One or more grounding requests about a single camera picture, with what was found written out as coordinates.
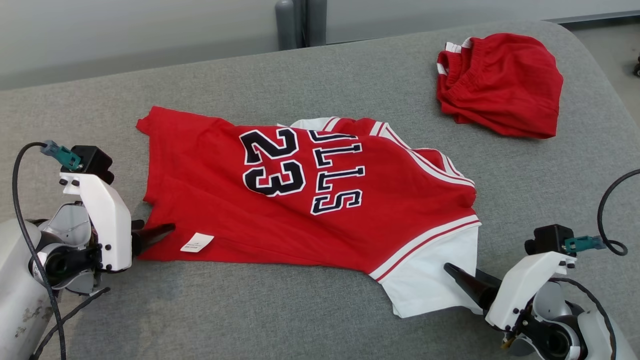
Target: gray pillar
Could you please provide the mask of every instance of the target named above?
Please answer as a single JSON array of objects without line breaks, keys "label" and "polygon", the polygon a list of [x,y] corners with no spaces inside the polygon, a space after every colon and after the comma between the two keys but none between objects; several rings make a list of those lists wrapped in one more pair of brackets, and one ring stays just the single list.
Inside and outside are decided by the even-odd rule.
[{"label": "gray pillar", "polygon": [[307,0],[309,46],[326,45],[326,0]]},{"label": "gray pillar", "polygon": [[293,6],[296,12],[296,46],[300,49],[307,47],[303,34],[307,25],[307,0],[293,0]]},{"label": "gray pillar", "polygon": [[296,10],[293,0],[279,0],[276,3],[276,23],[278,25],[278,47],[280,50],[296,49]]}]

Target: printed number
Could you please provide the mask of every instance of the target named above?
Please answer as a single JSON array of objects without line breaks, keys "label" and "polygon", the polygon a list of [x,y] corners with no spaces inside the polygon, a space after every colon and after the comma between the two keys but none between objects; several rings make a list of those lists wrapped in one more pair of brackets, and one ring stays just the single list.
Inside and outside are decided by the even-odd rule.
[{"label": "printed number", "polygon": [[258,130],[249,131],[240,135],[240,140],[244,145],[244,158],[245,165],[254,165],[262,163],[262,155],[259,150],[269,156],[269,159],[280,159],[291,156],[298,151],[298,137],[296,132],[288,127],[278,129],[276,132],[278,139],[281,139],[284,143],[283,146],[279,146],[272,142],[271,139],[264,136]]},{"label": "printed number", "polygon": [[[253,130],[240,135],[240,140],[245,150],[245,165],[256,165],[262,163],[262,153],[269,159],[286,158],[298,151],[298,137],[296,132],[288,127],[278,129],[276,132],[278,139],[282,140],[280,146],[271,141],[263,133]],[[299,192],[306,185],[305,173],[302,165],[295,160],[283,161],[280,164],[282,170],[279,174],[267,174],[265,167],[254,167],[243,175],[244,185],[252,191],[262,193],[268,197],[276,195],[286,195],[288,193]],[[289,180],[284,181],[283,175],[289,176]]]},{"label": "printed number", "polygon": [[[265,168],[258,167],[244,173],[244,184],[250,190],[263,193],[268,197],[302,191],[306,183],[302,165],[295,160],[289,160],[283,161],[280,168],[282,174],[289,175],[290,180],[283,181],[282,174],[267,176]],[[264,184],[265,179],[269,180],[267,184]]]},{"label": "printed number", "polygon": [[[357,139],[357,136],[327,133],[319,135],[317,131],[309,131],[309,137],[314,143],[325,143],[335,140]],[[245,165],[259,165],[262,163],[262,155],[269,159],[282,159],[292,156],[298,151],[298,137],[296,132],[288,127],[276,131],[279,140],[275,143],[259,130],[249,131],[240,135],[244,145]],[[356,153],[362,151],[362,144],[354,143],[347,147],[320,147],[313,149],[316,160],[316,168],[330,168],[333,161],[329,156],[337,154]],[[316,193],[330,192],[333,185],[330,181],[344,177],[364,176],[365,167],[356,167],[353,170],[338,172],[322,171],[316,178]],[[268,174],[266,167],[252,167],[243,174],[244,185],[251,191],[264,194],[268,197],[287,195],[302,191],[307,184],[302,164],[296,160],[284,160],[280,163],[280,172]],[[361,190],[348,190],[336,194],[323,194],[313,198],[311,214],[319,215],[330,211],[340,210],[344,207],[354,208],[362,204]]]},{"label": "printed number", "polygon": [[314,204],[311,208],[311,214],[319,215],[342,209],[345,205],[347,208],[354,208],[362,204],[362,191],[350,190],[348,192],[339,192],[335,194],[333,203],[329,203],[331,195],[320,195],[314,197]]}]

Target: gray wall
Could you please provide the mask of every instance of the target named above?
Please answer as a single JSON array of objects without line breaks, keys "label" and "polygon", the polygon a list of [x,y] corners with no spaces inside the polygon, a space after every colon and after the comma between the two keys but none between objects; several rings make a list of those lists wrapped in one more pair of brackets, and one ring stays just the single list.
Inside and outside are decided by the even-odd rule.
[{"label": "gray wall", "polygon": [[278,49],[275,0],[0,0],[0,90]]},{"label": "gray wall", "polygon": [[[275,2],[0,0],[0,90],[276,51]],[[328,0],[327,41],[634,10],[640,0]]]},{"label": "gray wall", "polygon": [[640,12],[640,0],[328,0],[326,37],[345,42],[498,20],[597,19],[619,12]]}]

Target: floor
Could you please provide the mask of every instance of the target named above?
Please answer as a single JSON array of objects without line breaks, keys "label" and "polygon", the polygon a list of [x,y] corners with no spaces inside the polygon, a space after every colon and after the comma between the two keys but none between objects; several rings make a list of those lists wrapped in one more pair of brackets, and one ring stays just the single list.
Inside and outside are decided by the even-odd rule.
[{"label": "floor", "polygon": [[640,17],[565,24],[589,49],[640,126],[640,78],[632,71],[640,53]]}]

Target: teal connector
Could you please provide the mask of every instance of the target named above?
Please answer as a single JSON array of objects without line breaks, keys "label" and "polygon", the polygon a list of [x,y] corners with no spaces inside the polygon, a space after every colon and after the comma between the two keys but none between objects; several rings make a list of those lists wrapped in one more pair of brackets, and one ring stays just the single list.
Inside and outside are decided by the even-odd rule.
[{"label": "teal connector", "polygon": [[74,154],[71,150],[64,146],[58,146],[53,140],[47,140],[44,143],[46,143],[47,146],[40,148],[41,153],[55,158],[68,170],[75,171],[82,168],[80,156]]},{"label": "teal connector", "polygon": [[602,242],[600,236],[581,236],[579,238],[570,238],[564,241],[567,252],[580,252],[590,249],[605,249],[607,246]]}]

